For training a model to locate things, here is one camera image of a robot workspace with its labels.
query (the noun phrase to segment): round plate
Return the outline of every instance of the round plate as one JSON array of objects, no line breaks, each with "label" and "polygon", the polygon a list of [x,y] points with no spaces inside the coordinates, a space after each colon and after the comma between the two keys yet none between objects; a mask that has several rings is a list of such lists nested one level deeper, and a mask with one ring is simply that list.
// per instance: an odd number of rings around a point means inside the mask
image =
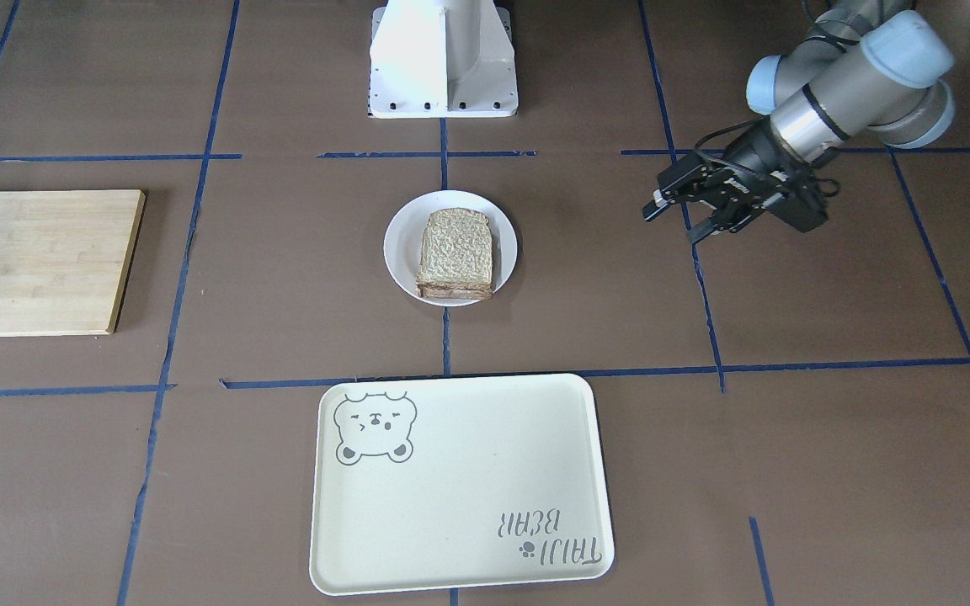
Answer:
[{"label": "round plate", "polygon": [[384,234],[384,262],[388,273],[399,287],[414,299],[442,307],[469,306],[473,299],[434,299],[418,296],[417,272],[421,265],[421,234],[429,215],[442,208],[469,208],[488,216],[488,229],[493,232],[493,292],[500,290],[515,270],[515,258],[519,256],[519,241],[515,228],[496,204],[470,192],[446,189],[431,192],[409,200],[388,223]]}]

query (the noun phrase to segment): robotic arm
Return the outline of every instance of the robotic arm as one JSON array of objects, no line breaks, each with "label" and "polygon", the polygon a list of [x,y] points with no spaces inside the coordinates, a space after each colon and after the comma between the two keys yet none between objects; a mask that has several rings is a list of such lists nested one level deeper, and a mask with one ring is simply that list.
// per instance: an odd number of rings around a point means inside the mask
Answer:
[{"label": "robotic arm", "polygon": [[[811,231],[827,221],[827,199],[837,189],[815,170],[852,136],[870,128],[886,145],[904,149],[940,137],[955,114],[950,89],[939,80],[953,55],[906,4],[840,0],[813,21],[792,54],[759,61],[748,104],[767,115],[698,141],[658,175],[642,218],[652,221],[678,203],[708,206],[709,218],[688,231],[692,244],[736,233],[767,210]],[[744,127],[720,157],[701,150],[709,139]]]}]

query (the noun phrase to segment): light blue joint cap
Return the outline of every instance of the light blue joint cap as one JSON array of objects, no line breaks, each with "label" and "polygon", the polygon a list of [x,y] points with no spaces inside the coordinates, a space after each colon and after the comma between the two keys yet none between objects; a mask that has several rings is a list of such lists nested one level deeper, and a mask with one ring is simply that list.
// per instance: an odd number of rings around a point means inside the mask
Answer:
[{"label": "light blue joint cap", "polygon": [[953,66],[953,53],[915,11],[897,13],[859,41],[866,60],[908,88],[930,88]]},{"label": "light blue joint cap", "polygon": [[946,111],[942,112],[942,116],[935,122],[935,125],[927,130],[927,134],[921,136],[916,141],[911,141],[908,143],[900,143],[900,145],[894,146],[894,148],[902,150],[913,150],[919,149],[922,146],[928,146],[930,143],[938,141],[938,138],[946,133],[950,129],[951,124],[953,124],[953,119],[956,118],[956,101],[953,100],[953,89],[946,82],[939,80],[938,85],[946,89]]},{"label": "light blue joint cap", "polygon": [[777,108],[774,91],[777,88],[777,66],[780,64],[781,55],[762,57],[747,79],[747,105],[758,114],[770,115]]}]

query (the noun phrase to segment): white stand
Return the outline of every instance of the white stand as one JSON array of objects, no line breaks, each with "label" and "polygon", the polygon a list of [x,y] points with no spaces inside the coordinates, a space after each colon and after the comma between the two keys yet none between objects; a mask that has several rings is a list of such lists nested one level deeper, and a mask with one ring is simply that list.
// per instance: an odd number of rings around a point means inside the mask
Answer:
[{"label": "white stand", "polygon": [[376,118],[515,114],[509,24],[508,12],[492,0],[389,0],[373,13],[370,112]]}]

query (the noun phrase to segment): bear ear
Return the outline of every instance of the bear ear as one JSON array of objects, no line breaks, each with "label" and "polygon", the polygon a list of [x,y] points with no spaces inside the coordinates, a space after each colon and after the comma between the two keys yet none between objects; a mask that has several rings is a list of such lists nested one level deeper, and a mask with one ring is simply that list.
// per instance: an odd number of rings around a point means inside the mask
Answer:
[{"label": "bear ear", "polygon": [[361,453],[355,452],[345,442],[339,442],[339,446],[335,449],[335,458],[338,458],[339,463],[343,465],[353,465],[361,460]]},{"label": "bear ear", "polygon": [[396,461],[396,463],[403,463],[403,461],[408,460],[412,454],[414,454],[414,444],[411,444],[411,441],[409,440],[403,440],[398,446],[396,446],[396,448],[388,451],[388,458]]}]

